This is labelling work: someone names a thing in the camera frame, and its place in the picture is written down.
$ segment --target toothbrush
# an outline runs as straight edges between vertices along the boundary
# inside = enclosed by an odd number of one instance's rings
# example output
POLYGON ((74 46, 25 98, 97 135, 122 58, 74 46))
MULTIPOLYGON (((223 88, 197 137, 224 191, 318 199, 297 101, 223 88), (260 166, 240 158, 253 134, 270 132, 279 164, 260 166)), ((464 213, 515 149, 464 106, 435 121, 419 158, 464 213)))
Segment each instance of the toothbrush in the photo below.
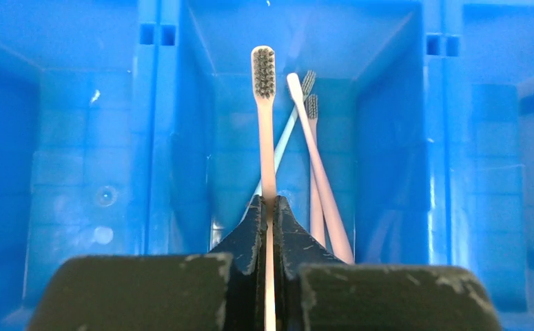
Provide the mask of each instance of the toothbrush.
POLYGON ((331 191, 331 186, 323 168, 320 153, 318 152, 314 136, 309 127, 309 120, 305 112, 305 106, 303 105, 303 92, 299 84, 299 76, 296 73, 288 74, 287 84, 289 85, 291 98, 297 106, 297 113, 301 121, 301 126, 303 127, 333 253, 345 263, 354 264, 354 255, 352 254, 350 242, 348 241, 348 235, 344 229, 336 200, 333 198, 333 192, 331 191))
MULTIPOLYGON (((318 96, 310 95, 305 100, 305 107, 307 109, 307 118, 309 119, 309 127, 314 136, 314 141, 317 143, 317 126, 318 126, 318 96)), ((320 194, 314 176, 314 166, 311 164, 310 184, 309 184, 309 231, 311 236, 325 248, 325 228, 323 221, 323 212, 321 209, 320 194)))
MULTIPOLYGON (((316 73, 312 70, 308 70, 305 77, 303 77, 303 81, 301 82, 301 90, 303 91, 304 99, 306 99, 309 93, 311 93, 311 89, 314 88, 315 82, 316 73)), ((287 143, 289 142, 291 132, 293 132, 295 122, 297 122, 297 107, 294 107, 293 111, 291 111, 291 115, 287 120, 285 129, 283 130, 281 138, 279 138, 279 142, 277 143, 277 147, 275 148, 275 173, 277 173, 277 171, 279 170, 279 165, 281 164, 281 159, 283 158, 285 148, 287 148, 287 143)), ((256 189, 254 190, 253 195, 260 195, 261 191, 262 181, 259 181, 258 185, 256 186, 256 189)))
POLYGON ((275 52, 269 46, 252 50, 253 95, 258 111, 258 136, 260 143, 260 177, 263 183, 263 199, 267 206, 267 242, 265 261, 265 331, 276 331, 275 270, 273 217, 277 184, 273 147, 273 101, 275 99, 275 52))

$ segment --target blue plastic container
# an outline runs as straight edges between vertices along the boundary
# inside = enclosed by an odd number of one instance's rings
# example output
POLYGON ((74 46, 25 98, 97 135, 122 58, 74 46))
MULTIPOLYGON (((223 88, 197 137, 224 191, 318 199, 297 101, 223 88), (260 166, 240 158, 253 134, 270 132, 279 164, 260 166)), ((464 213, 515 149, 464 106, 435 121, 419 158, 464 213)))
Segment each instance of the blue plastic container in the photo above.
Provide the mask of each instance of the blue plastic container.
MULTIPOLYGON (((0 330, 82 254, 206 252, 259 179, 250 50, 318 74, 318 145, 358 263, 451 264, 534 330, 534 5, 0 0, 0 330)), ((306 228, 296 126, 278 189, 306 228)))

